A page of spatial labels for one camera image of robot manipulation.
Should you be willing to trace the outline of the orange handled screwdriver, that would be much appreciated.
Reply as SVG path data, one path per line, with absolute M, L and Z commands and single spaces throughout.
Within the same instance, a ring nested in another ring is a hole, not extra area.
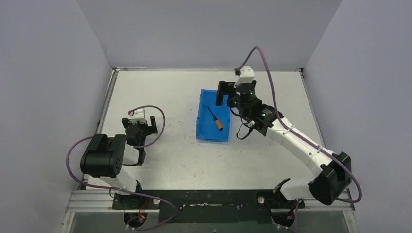
M 219 121 L 219 119 L 216 117 L 216 115 L 212 112 L 211 108 L 208 106 L 208 109 L 213 117 L 213 120 L 215 122 L 216 127 L 218 128 L 219 131 L 223 130 L 223 125 L 222 123 Z

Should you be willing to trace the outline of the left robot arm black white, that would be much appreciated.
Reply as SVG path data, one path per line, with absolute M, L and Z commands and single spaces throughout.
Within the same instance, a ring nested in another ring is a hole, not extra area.
M 141 166 L 146 152 L 146 137 L 157 134 L 157 123 L 154 116 L 150 124 L 145 117 L 123 118 L 125 134 L 108 137 L 95 134 L 86 148 L 81 161 L 81 171 L 93 178 L 98 178 L 117 194 L 126 195 L 125 203 L 132 209 L 140 208 L 144 203 L 144 195 L 138 180 L 132 178 L 124 166 Z

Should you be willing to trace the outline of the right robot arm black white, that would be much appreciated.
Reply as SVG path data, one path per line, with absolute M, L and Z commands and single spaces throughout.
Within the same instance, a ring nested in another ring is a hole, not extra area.
M 274 107 L 257 98 L 255 86 L 255 80 L 239 85 L 219 81 L 216 105 L 222 105 L 224 96 L 228 96 L 227 106 L 237 108 L 237 116 L 245 121 L 244 126 L 276 141 L 310 170 L 307 178 L 285 178 L 278 184 L 273 190 L 274 203 L 286 208 L 293 200 L 314 198 L 331 205 L 352 181 L 351 158 L 344 152 L 336 154 L 316 145 Z

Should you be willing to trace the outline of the blue plastic bin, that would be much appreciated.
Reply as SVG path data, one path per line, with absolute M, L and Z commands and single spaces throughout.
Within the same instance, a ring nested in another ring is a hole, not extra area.
M 196 119 L 196 139 L 211 142 L 228 142 L 231 118 L 230 108 L 227 106 L 228 97 L 224 96 L 222 106 L 216 106 L 215 100 L 216 90 L 201 90 Z M 222 123 L 222 131 L 219 131 L 216 127 L 208 106 Z

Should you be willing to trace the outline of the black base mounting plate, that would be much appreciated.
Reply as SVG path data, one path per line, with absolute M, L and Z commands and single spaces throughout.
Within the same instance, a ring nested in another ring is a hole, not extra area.
M 112 209 L 148 216 L 158 213 L 167 223 L 279 223 L 291 226 L 302 200 L 288 201 L 269 190 L 144 190 L 145 197 L 115 194 Z

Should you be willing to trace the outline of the aluminium frame rail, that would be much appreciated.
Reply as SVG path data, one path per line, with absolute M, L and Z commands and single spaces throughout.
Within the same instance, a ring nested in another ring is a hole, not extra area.
M 70 195 L 68 205 L 65 209 L 66 213 L 103 213 L 103 212 L 113 212 L 113 213 L 138 213 L 139 208 L 126 209 L 125 207 L 115 207 L 114 204 L 118 203 L 118 200 L 110 197 L 109 192 L 105 190 L 76 190 Z M 222 207 L 222 206 L 238 206 L 239 208 L 246 206 L 246 201 L 241 200 L 238 202 L 212 202 L 212 201 L 195 201 L 189 203 L 174 205 L 179 209 L 183 210 L 186 207 Z M 301 212 L 308 211 L 355 211 L 355 206 L 353 204 L 344 203 L 342 201 L 336 201 L 330 206 L 321 204 L 315 199 L 305 199 L 304 207 L 299 207 L 298 210 Z

